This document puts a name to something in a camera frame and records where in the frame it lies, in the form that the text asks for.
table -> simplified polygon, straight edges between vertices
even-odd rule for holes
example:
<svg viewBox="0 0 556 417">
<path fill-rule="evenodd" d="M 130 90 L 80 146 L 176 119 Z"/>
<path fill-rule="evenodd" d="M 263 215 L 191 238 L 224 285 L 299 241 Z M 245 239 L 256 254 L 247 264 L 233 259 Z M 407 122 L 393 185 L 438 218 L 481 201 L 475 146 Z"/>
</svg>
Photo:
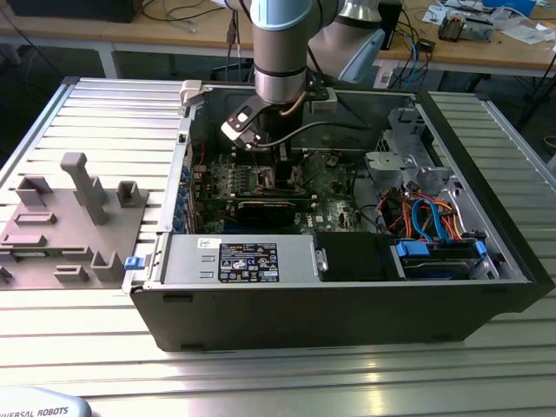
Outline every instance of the table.
<svg viewBox="0 0 556 417">
<path fill-rule="evenodd" d="M 422 37 L 436 42 L 431 70 L 450 70 L 470 73 L 514 76 L 543 76 L 553 52 L 550 43 L 527 45 L 497 32 L 491 43 L 461 41 L 443 42 L 438 39 L 437 26 L 419 20 L 432 0 L 407 2 L 407 14 Z M 118 78 L 115 51 L 157 52 L 177 55 L 225 56 L 225 42 L 230 19 L 229 10 L 218 10 L 195 19 L 196 33 L 176 28 L 169 23 L 156 22 L 139 14 L 133 23 L 108 23 L 79 19 L 16 17 L 2 1 L 13 22 L 38 46 L 56 46 L 96 50 L 103 64 L 105 76 Z M 168 6 L 184 5 L 184 0 L 168 0 Z M 209 10 L 210 2 L 188 9 L 190 14 Z M 149 13 L 164 18 L 162 4 L 149 6 Z M 556 18 L 556 11 L 538 8 L 533 17 Z M 253 56 L 250 23 L 241 14 L 242 56 Z M 24 40 L 0 16 L 0 43 L 22 44 Z M 392 71 L 405 64 L 409 52 L 401 36 L 395 36 L 392 48 L 381 51 L 376 65 L 380 67 L 374 86 L 385 88 Z"/>
<path fill-rule="evenodd" d="M 22 174 L 73 188 L 53 173 L 66 150 L 80 149 L 107 187 L 140 166 L 141 176 L 132 176 L 150 194 L 136 254 L 148 253 L 180 87 L 98 79 L 63 85 L 0 171 L 0 222 L 13 213 Z M 555 295 L 496 317 L 462 343 L 204 354 L 158 349 L 120 290 L 0 291 L 0 387 L 79 395 L 102 417 L 550 416 Z"/>
</svg>

warning label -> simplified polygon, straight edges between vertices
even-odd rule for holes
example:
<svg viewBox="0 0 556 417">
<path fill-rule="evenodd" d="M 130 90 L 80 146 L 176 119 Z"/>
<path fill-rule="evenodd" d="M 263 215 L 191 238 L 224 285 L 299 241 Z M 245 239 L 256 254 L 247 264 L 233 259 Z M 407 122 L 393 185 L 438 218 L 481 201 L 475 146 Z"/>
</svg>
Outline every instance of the warning label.
<svg viewBox="0 0 556 417">
<path fill-rule="evenodd" d="M 278 282 L 275 243 L 222 243 L 218 279 L 221 282 Z"/>
</svg>

blue latch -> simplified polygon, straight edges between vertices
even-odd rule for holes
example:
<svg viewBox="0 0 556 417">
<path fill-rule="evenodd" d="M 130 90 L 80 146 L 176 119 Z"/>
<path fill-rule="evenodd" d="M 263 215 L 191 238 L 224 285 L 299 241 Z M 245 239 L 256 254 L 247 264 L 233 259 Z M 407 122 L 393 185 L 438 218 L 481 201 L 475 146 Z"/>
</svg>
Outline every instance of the blue latch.
<svg viewBox="0 0 556 417">
<path fill-rule="evenodd" d="M 400 258 L 404 256 L 430 256 L 426 242 L 399 241 L 396 244 L 396 252 Z"/>
<path fill-rule="evenodd" d="M 123 267 L 126 271 L 139 271 L 145 269 L 145 258 L 140 256 L 128 256 L 125 258 Z"/>
<path fill-rule="evenodd" d="M 479 252 L 481 258 L 487 256 L 487 247 L 485 246 L 485 243 L 477 241 L 475 243 L 475 247 L 477 248 L 477 252 Z"/>
</svg>

wire bundle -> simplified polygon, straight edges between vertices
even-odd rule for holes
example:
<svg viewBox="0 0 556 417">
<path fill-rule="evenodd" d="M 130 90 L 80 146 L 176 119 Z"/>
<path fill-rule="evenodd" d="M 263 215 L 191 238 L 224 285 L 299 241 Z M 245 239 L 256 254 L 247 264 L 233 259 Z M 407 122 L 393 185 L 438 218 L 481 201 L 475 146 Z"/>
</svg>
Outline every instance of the wire bundle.
<svg viewBox="0 0 556 417">
<path fill-rule="evenodd" d="M 376 208 L 378 212 L 381 211 L 382 206 L 389 198 L 390 196 L 386 195 L 381 200 Z M 420 209 L 426 209 L 430 212 L 422 226 L 419 223 Z M 419 240 L 432 243 L 433 237 L 427 233 L 427 229 L 430 223 L 433 222 L 436 235 L 441 240 L 449 242 L 462 239 L 458 227 L 457 212 L 440 199 L 420 193 L 411 194 L 401 200 L 400 210 L 401 215 L 389 226 L 389 229 L 393 231 L 396 225 L 403 222 L 404 227 L 398 233 L 398 236 L 401 238 L 413 239 L 416 232 L 420 236 Z"/>
<path fill-rule="evenodd" d="M 427 72 L 428 72 L 428 65 L 431 61 L 431 59 L 433 58 L 433 54 L 428 54 L 425 53 L 425 56 L 427 58 L 427 61 L 419 68 L 417 68 L 417 64 L 419 62 L 419 49 L 417 48 L 417 45 L 420 42 L 420 36 L 419 36 L 419 32 L 413 27 L 413 25 L 411 24 L 411 20 L 409 19 L 409 16 L 407 15 L 407 13 L 402 10 L 401 11 L 403 13 L 403 15 L 405 16 L 405 18 L 407 19 L 407 23 L 403 23 L 403 22 L 398 22 L 399 25 L 401 26 L 405 26 L 406 28 L 409 29 L 409 31 L 402 29 L 402 28 L 398 28 L 395 33 L 398 35 L 401 35 L 404 37 L 404 40 L 408 40 L 410 43 L 410 46 L 407 46 L 407 44 L 404 41 L 404 44 L 406 45 L 407 49 L 411 52 L 409 58 L 406 60 L 405 65 L 403 66 L 401 72 L 394 76 L 394 80 L 390 83 L 390 85 L 388 86 L 389 89 L 392 89 L 396 83 L 398 83 L 398 88 L 401 88 L 401 84 L 402 83 L 406 83 L 404 89 L 408 89 L 409 86 L 412 83 L 416 83 L 418 81 L 420 81 L 420 87 L 422 87 L 423 83 L 425 82 L 425 77 L 427 76 Z M 409 63 L 413 60 L 413 67 L 411 68 L 411 71 L 409 73 L 408 76 L 404 76 L 407 66 L 409 65 Z"/>
</svg>

red cable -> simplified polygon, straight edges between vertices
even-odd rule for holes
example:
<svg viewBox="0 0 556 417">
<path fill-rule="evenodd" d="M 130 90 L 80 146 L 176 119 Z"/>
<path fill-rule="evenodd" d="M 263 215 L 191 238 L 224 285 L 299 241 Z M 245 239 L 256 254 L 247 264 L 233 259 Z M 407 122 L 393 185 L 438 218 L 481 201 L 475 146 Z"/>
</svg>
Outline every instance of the red cable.
<svg viewBox="0 0 556 417">
<path fill-rule="evenodd" d="M 205 160 L 205 142 L 201 143 L 201 160 L 199 161 L 199 165 L 197 165 L 197 171 L 199 167 L 202 165 L 202 162 Z"/>
</svg>

